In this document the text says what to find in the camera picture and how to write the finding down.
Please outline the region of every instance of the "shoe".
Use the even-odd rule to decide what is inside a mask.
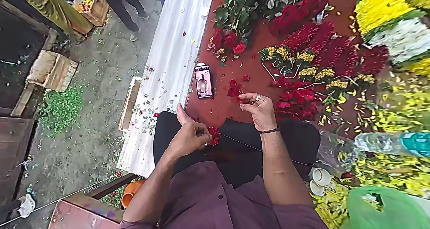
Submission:
[[[18,199],[21,201],[21,206],[18,209],[22,218],[27,218],[30,213],[36,208],[36,202],[30,194],[26,194]]]
[[[132,31],[132,34],[130,35],[130,41],[134,42],[137,40],[137,37],[139,36],[140,28],[138,31]]]
[[[143,12],[143,14],[139,14],[139,12],[136,12],[137,17],[144,19],[145,21],[149,19],[149,15],[146,12]]]

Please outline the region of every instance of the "white marble slab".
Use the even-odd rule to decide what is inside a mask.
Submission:
[[[117,168],[148,177],[153,171],[154,112],[176,112],[184,104],[193,75],[194,61],[212,0],[166,0],[155,31],[144,78],[136,99],[138,109],[132,116],[129,132]]]

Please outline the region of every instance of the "black bracelet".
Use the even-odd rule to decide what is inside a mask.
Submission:
[[[265,133],[272,133],[272,132],[277,132],[277,131],[279,131],[279,127],[275,128],[275,129],[273,129],[273,130],[262,131],[262,132],[258,131],[258,132],[259,132],[260,134],[265,134]]]

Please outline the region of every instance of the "plastic bottle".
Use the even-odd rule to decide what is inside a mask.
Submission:
[[[354,144],[364,151],[430,158],[430,133],[360,133]]]

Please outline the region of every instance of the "green plastic bag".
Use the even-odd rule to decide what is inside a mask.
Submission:
[[[366,198],[379,195],[381,210]],[[430,229],[430,218],[410,196],[394,188],[367,186],[350,191],[349,220],[341,229]]]

